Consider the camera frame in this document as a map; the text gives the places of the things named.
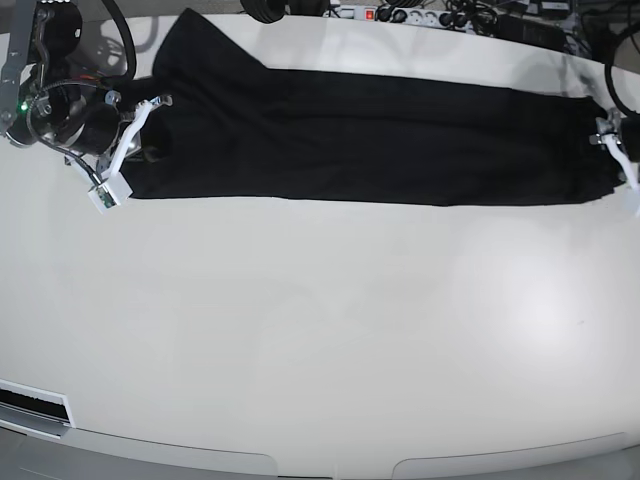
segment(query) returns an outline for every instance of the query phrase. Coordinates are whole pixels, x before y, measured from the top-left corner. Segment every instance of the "black garment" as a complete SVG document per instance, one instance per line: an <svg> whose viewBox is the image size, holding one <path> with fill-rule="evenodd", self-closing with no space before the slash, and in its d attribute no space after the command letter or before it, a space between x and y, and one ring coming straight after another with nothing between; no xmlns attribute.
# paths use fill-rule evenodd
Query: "black garment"
<svg viewBox="0 0 640 480"><path fill-rule="evenodd" d="M591 98L272 70L191 10L153 75L175 105L152 114L145 136L171 151L125 166L136 198L543 205L619 184L613 158L589 145L606 116Z"/></svg>

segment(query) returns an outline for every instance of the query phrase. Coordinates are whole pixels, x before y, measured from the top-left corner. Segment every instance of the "white table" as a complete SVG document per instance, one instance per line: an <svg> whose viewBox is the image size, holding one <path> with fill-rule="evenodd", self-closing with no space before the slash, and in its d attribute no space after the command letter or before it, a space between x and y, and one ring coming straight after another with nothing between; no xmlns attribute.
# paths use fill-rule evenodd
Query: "white table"
<svg viewBox="0 0 640 480"><path fill-rule="evenodd" d="M131 21L141 75L174 20ZM610 104L600 65L514 43L211 20L270 67ZM616 78L640 107L640 77ZM390 478L408 458L640 442L640 222L620 194L545 208L131 201L102 217L86 190L58 154L0 143L0 378L67 394L80 428L347 479Z"/></svg>

